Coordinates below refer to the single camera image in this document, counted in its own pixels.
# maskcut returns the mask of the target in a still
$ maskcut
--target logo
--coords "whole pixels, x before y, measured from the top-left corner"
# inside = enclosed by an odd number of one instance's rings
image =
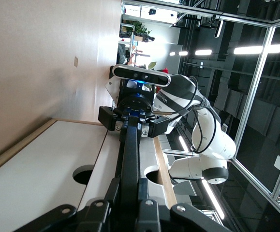
[[[166,96],[163,93],[161,93],[160,91],[158,92],[157,97],[159,97],[159,100],[163,101],[164,103],[168,102],[168,99],[166,98]]]

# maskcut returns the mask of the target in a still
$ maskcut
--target wall outlet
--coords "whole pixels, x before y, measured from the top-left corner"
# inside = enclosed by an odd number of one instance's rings
[[[77,67],[77,64],[78,64],[78,58],[74,57],[74,66]]]

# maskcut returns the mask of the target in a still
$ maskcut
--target circular hole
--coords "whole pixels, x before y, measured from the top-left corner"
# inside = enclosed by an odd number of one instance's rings
[[[152,171],[146,174],[146,178],[149,179],[151,182],[154,182],[155,184],[158,183],[158,171]]]
[[[70,208],[65,208],[65,209],[62,210],[62,213],[63,213],[63,214],[67,214],[67,213],[69,213],[70,211],[71,211]]]
[[[73,179],[79,184],[87,185],[91,177],[92,170],[93,165],[81,166],[73,172]]]
[[[96,206],[97,206],[97,207],[101,207],[102,205],[103,205],[103,202],[97,202],[97,203],[96,203]]]

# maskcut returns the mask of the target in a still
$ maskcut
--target camera lens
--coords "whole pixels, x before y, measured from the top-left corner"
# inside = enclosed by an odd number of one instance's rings
[[[149,75],[147,75],[147,74],[142,75],[142,80],[148,81],[149,80]]]

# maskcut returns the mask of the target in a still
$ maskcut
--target screw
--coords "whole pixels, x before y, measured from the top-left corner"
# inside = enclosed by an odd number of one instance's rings
[[[70,208],[65,208],[65,209],[62,210],[62,213],[63,213],[63,214],[67,214],[67,213],[69,213],[70,211],[71,211]]]
[[[151,201],[151,200],[147,200],[147,201],[145,202],[145,204],[147,204],[147,205],[153,205],[153,204],[154,204],[154,202],[153,202],[153,201]]]
[[[178,206],[177,206],[177,210],[178,210],[179,212],[184,212],[184,211],[186,211],[185,207],[184,207],[184,206],[181,206],[181,205],[178,205]]]
[[[97,202],[97,203],[96,203],[96,206],[97,206],[97,207],[101,207],[102,205],[103,205],[103,202]]]

